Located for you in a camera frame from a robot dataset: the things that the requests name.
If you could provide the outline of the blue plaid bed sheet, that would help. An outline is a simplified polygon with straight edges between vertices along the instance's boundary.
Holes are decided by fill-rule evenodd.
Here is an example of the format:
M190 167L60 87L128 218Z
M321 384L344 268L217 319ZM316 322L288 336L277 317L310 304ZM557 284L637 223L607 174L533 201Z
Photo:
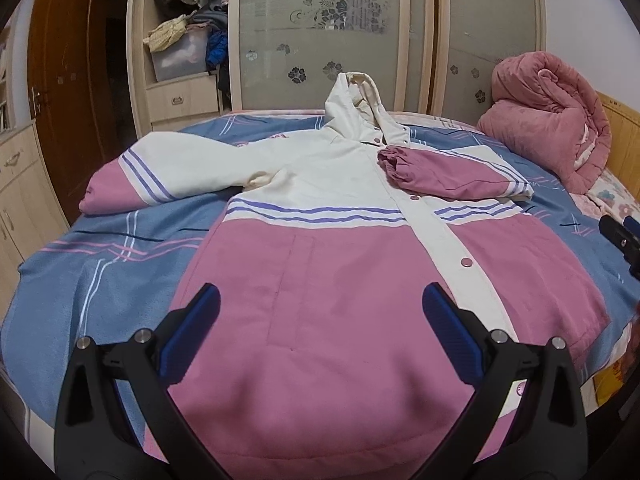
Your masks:
M494 150L533 187L523 209L559 235L602 292L610 324L580 373L589 378L622 352L639 284L556 177L502 144ZM232 196L232 190L224 190L139 211L82 217L21 264L2 323L1 354L33 412L54 421L78 338L120 341L160 322L186 267Z

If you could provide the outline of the brown wooden door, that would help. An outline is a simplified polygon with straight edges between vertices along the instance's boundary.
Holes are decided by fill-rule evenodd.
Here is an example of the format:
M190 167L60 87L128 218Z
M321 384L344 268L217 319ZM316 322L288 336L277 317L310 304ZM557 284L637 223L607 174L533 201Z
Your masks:
M27 84L32 119L67 222L89 179L137 139L126 61L127 0L34 0Z

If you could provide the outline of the frosted wardrobe sliding door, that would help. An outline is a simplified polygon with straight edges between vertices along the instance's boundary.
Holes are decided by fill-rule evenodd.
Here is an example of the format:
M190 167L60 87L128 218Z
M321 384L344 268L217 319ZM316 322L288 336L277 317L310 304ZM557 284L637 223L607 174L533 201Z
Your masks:
M427 111L474 124L505 58L546 47L544 0L434 0Z
M232 108L320 108L338 75L371 75L405 106L410 0L230 0Z

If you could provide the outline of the beige wardrobe frame with drawers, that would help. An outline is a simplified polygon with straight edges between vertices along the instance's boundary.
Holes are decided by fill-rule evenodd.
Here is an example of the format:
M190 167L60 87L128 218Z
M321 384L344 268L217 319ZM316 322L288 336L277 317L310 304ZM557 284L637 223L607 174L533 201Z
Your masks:
M164 21L188 17L188 29L205 28L228 32L229 3L200 0L194 6L180 3L163 8L154 0L127 0L126 48L132 117L139 138L153 130L179 130L194 122L224 112L229 95L226 74L228 56L222 64L206 73L158 82L151 52L143 39Z

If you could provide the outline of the rolled pink quilt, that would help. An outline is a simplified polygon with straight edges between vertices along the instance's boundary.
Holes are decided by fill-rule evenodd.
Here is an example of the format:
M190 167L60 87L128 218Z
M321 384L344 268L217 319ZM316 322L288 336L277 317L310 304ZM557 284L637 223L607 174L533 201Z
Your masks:
M501 142L585 194L605 170L612 132L600 98L574 67L546 51L506 58L491 74L491 108L477 123Z

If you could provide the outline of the yellow red bag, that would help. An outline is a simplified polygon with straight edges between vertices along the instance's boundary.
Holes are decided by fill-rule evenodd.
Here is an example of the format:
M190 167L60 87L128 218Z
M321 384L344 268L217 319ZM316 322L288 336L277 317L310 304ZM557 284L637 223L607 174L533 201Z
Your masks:
M592 382L597 406L605 404L620 391L632 364L634 364L634 358L626 352L613 364L594 375Z

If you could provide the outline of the floral pillow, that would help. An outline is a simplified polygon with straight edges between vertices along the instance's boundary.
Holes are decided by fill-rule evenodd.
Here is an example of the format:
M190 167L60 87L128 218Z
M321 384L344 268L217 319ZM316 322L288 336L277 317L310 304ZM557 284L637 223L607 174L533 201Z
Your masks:
M623 223L627 217L640 220L638 200L608 168L605 168L594 182L587 192L587 197L597 208L599 217L608 214L620 223Z

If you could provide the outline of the frosted wardrobe sliding door right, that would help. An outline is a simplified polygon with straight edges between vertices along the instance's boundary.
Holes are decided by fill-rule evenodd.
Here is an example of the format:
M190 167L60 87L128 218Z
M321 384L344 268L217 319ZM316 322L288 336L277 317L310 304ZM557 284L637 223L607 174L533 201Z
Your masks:
M544 0L434 0L427 111L474 124L505 58L546 47Z

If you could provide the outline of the frosted wardrobe sliding door left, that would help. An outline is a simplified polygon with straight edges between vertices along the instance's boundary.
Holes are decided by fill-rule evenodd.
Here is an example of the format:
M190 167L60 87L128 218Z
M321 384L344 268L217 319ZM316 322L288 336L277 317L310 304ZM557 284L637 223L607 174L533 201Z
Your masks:
M405 106L410 0L230 0L232 108L320 108L338 75L371 75Z

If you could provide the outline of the blue garment in wardrobe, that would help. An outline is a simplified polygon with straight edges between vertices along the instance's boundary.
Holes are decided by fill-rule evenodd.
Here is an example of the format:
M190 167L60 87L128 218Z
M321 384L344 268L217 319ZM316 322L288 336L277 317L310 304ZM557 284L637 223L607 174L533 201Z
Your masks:
M228 32L212 30L207 39L205 63L208 70L214 70L228 56Z

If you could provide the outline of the beige side cabinet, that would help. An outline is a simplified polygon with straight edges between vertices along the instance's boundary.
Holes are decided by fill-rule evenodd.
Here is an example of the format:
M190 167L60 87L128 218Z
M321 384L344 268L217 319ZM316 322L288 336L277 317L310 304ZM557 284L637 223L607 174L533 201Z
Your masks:
M18 267L68 230L43 161L36 126L1 135L1 304L6 314L20 280Z

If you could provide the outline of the translucent storage box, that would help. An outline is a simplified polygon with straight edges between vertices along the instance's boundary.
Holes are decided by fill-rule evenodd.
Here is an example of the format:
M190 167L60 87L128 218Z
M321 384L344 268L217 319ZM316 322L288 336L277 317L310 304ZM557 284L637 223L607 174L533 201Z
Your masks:
M156 80L161 82L206 73L207 41L205 28L188 29L170 47L153 52L151 60Z

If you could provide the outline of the pink and white hooded jacket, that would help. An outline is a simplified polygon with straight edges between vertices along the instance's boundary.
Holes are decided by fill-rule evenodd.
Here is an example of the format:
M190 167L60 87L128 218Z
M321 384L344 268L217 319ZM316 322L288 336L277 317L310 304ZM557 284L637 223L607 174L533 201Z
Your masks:
M471 389L422 311L441 284L491 330L563 338L582 363L608 326L574 252L520 207L528 181L483 145L427 148L372 79L337 78L326 123L234 146L155 131L90 180L85 214L236 188L179 283L221 312L171 389L238 479L397 478Z

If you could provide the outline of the yellow cloth on box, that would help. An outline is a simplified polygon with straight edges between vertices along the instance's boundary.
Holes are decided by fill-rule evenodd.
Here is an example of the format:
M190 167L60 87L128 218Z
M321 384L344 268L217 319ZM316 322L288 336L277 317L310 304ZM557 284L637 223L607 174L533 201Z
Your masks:
M178 42L186 33L187 27L188 17L181 14L178 18L172 18L156 26L143 39L143 43L151 53L162 52Z

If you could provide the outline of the wooden headboard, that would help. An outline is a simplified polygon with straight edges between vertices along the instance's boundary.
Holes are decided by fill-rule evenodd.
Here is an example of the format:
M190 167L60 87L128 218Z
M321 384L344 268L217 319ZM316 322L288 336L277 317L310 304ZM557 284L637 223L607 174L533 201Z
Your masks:
M612 132L608 169L635 198L640 186L640 115L626 104L599 92Z

